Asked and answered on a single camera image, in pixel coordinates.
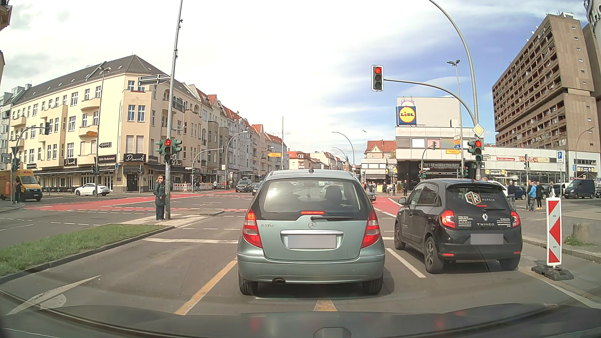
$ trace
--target high-rise building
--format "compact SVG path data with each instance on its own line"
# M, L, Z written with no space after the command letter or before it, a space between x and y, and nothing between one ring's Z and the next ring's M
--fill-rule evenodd
M593 92L580 21L548 14L492 87L497 146L568 150L583 164L575 151L601 149Z

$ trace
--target brake light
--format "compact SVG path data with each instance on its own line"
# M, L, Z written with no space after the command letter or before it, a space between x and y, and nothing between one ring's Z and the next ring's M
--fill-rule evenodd
M263 244L261 244L261 236L259 235L259 228L257 227L257 218L252 210L249 210L246 213L244 226L242 227L242 236L250 244L263 248Z
M379 238L380 224L377 222L376 212L372 210L370 216L367 218L367 226L365 227L365 235L363 236L361 248L369 247L371 244L377 242Z
M520 225L520 215L518 215L517 212L512 211L511 218L513 219L513 221L511 222L511 225L513 227L517 227L518 225Z
M445 227L455 228L455 214L450 210L446 210L441 215L441 223Z

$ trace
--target tire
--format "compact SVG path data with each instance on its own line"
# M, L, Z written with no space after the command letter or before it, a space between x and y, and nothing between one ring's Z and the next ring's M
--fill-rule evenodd
M503 270L513 271L517 268L517 264L520 262L520 256L514 258L499 259L499 264Z
M382 290L382 285L384 284L384 274L378 279L362 281L361 286L363 287L363 292L368 295L377 295Z
M405 243L401 241L401 227L398 223L394 223L394 248L397 250L405 249Z
M238 271L238 287L243 295L254 296L257 293L258 284L256 281L245 280Z
M432 237L428 237L428 239L426 239L426 245L424 249L424 264L426 266L426 271L431 274L441 273L442 268L445 265L445 262L438 257L438 249L436 248L436 243Z

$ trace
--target yellow van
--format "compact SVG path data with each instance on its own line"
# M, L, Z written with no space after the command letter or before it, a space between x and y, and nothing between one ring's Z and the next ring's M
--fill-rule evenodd
M19 169L13 173L13 181L10 182L10 170L0 171L0 198L2 200L10 199L10 185L19 178L21 182L21 194L19 200L41 200L41 186L34 176L34 172L28 169Z

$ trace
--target lidl logo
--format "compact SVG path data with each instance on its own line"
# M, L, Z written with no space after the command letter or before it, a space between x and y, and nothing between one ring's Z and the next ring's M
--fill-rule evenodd
M397 126L404 124L417 124L415 106L397 107Z

